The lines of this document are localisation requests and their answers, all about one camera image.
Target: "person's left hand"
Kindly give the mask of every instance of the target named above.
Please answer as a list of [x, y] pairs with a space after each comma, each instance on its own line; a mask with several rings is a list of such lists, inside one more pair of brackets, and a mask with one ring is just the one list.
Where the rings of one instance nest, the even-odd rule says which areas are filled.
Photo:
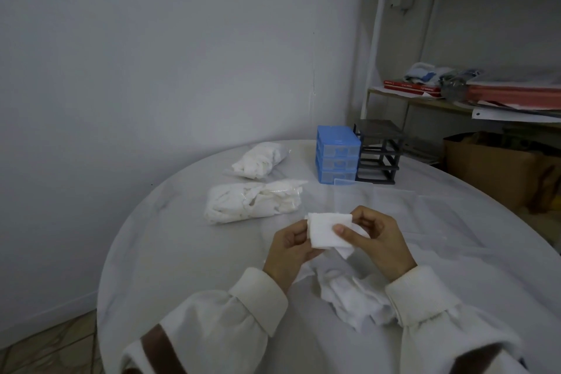
[[263, 272], [286, 294], [304, 262], [322, 254], [307, 239], [308, 221], [302, 219], [275, 233]]

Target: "white sweatshirt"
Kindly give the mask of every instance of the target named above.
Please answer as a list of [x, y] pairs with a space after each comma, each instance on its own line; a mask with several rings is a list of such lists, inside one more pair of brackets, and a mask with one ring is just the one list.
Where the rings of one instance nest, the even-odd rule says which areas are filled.
[[[527, 373], [518, 362], [516, 333], [463, 304], [430, 267], [418, 266], [389, 284], [386, 292], [403, 327], [401, 374], [448, 374], [456, 358], [491, 344], [500, 344], [502, 350], [485, 373]], [[287, 308], [279, 286], [263, 271], [248, 268], [230, 291], [193, 294], [130, 344], [121, 370], [253, 373]]]

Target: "wall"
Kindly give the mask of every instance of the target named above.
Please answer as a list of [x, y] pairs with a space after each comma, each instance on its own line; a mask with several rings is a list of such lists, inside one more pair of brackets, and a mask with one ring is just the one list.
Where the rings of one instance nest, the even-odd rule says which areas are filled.
[[[386, 9], [380, 40], [382, 59], [378, 61], [383, 78], [386, 78], [384, 74], [393, 77], [403, 74], [407, 68], [404, 64], [418, 60], [420, 30], [427, 6], [430, 0], [415, 0], [413, 9], [401, 17], [395, 10]], [[435, 0], [422, 60], [458, 67], [558, 66], [560, 23], [561, 0]], [[402, 124], [404, 103], [389, 102], [382, 97], [371, 100], [370, 110], [375, 115], [385, 115]], [[439, 144], [442, 137], [455, 133], [500, 131], [503, 125], [411, 107], [406, 131]], [[558, 135], [557, 144], [561, 144]]]
[[369, 2], [0, 0], [0, 348], [94, 307], [172, 173], [358, 110]]

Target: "wooden shelf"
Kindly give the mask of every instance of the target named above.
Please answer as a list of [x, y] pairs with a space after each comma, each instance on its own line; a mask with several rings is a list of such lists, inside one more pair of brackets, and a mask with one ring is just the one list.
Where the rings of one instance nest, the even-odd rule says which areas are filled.
[[[454, 105], [454, 104], [452, 104], [450, 102], [447, 102], [443, 99], [428, 100], [428, 99], [421, 98], [421, 97], [419, 97], [419, 98], [407, 98], [405, 96], [396, 95], [396, 94], [393, 94], [393, 93], [382, 92], [382, 91], [379, 91], [375, 88], [369, 88], [368, 92], [371, 93], [371, 94], [387, 96], [389, 98], [401, 99], [403, 101], [406, 101], [409, 105], [415, 105], [415, 106], [419, 106], [419, 107], [423, 107], [423, 108], [430, 108], [430, 109], [439, 110], [439, 111], [447, 111], [447, 112], [452, 112], [452, 113], [455, 113], [455, 114], [464, 114], [464, 115], [471, 116], [471, 113], [473, 111], [472, 108], [458, 107], [457, 105]], [[518, 125], [525, 125], [525, 126], [528, 126], [528, 127], [539, 127], [539, 128], [546, 128], [546, 129], [554, 129], [555, 131], [560, 131], [561, 130], [561, 123], [530, 123], [530, 122], [514, 122], [514, 123], [516, 123]]]

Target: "person's right hand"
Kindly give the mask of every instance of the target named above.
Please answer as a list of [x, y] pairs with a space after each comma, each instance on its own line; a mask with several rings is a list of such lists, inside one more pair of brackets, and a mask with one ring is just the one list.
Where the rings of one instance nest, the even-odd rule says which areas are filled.
[[333, 226], [333, 231], [364, 250], [389, 281], [417, 266], [393, 217], [364, 206], [355, 208], [351, 214], [353, 223], [363, 227], [370, 238], [339, 224]]

